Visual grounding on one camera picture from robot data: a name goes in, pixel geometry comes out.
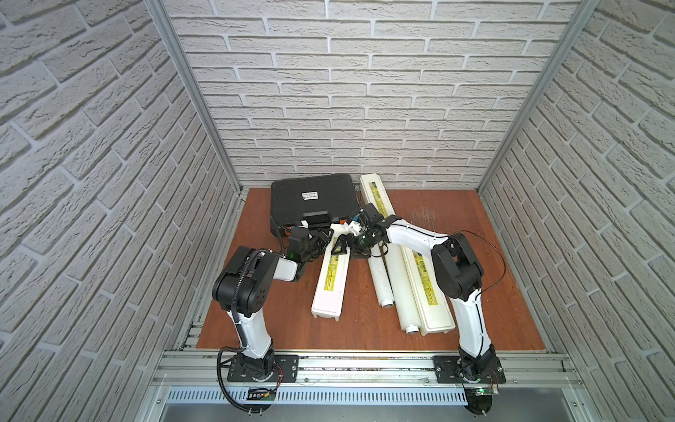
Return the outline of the cream dispenser with lid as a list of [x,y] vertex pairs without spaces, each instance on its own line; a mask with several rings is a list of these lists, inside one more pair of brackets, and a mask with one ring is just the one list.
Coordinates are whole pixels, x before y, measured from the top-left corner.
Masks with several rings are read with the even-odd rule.
[[346,278],[350,262],[348,246],[339,246],[341,254],[333,254],[332,249],[341,235],[349,232],[346,224],[333,224],[332,240],[323,255],[322,267],[316,285],[311,314],[314,318],[332,318],[339,321],[342,313]]

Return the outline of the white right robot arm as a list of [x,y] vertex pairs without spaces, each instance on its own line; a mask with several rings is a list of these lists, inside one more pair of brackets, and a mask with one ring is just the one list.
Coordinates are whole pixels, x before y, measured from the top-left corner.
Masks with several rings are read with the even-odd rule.
[[487,332],[482,307],[483,267],[462,233],[440,234],[408,223],[399,216],[383,216],[375,205],[361,209],[337,238],[332,254],[364,255],[378,244],[406,247],[432,260],[437,285],[455,311],[460,334],[458,376],[469,383],[482,381],[499,365]]

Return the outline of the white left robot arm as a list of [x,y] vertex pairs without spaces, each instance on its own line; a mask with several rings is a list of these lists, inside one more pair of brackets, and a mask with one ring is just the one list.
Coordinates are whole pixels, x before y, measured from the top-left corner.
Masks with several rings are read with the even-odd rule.
[[307,263],[330,244],[333,229],[295,227],[283,252],[240,246],[216,278],[212,297],[228,313],[240,342],[237,366],[261,380],[274,371],[274,343],[263,307],[274,281],[300,281]]

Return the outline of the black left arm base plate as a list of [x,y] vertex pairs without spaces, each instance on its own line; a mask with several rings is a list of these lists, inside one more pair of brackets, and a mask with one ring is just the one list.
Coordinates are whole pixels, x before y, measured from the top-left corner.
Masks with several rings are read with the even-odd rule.
[[230,362],[227,381],[229,383],[277,383],[278,370],[280,370],[282,383],[294,383],[297,379],[299,360],[298,354],[281,354],[253,359],[238,353]]

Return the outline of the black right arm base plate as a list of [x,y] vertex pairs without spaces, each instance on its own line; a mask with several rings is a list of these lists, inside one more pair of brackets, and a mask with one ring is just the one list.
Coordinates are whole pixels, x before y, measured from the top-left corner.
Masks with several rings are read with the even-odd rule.
[[434,373],[439,384],[504,384],[506,375],[496,355],[486,354],[478,359],[463,355],[435,355]]

